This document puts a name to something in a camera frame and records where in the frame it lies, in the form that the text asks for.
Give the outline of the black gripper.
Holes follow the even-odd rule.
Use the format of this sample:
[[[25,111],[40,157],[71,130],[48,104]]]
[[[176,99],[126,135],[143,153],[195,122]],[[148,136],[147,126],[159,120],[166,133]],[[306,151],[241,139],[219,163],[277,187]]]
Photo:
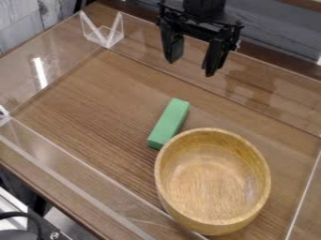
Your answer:
[[[202,69],[207,77],[213,76],[223,66],[227,49],[235,51],[239,48],[245,27],[226,12],[226,0],[159,0],[158,6],[156,25],[167,61],[172,64],[183,55],[183,36],[200,39],[210,43]]]

